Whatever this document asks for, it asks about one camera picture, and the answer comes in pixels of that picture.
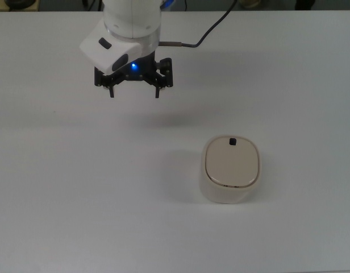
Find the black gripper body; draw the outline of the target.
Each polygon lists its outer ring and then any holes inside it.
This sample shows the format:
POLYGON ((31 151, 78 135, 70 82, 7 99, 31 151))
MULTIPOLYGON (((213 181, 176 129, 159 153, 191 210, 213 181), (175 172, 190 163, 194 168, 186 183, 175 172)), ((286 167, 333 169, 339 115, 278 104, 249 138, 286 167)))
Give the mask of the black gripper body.
POLYGON ((145 81, 156 83, 155 52, 132 61, 115 72, 115 82, 122 81, 145 81))

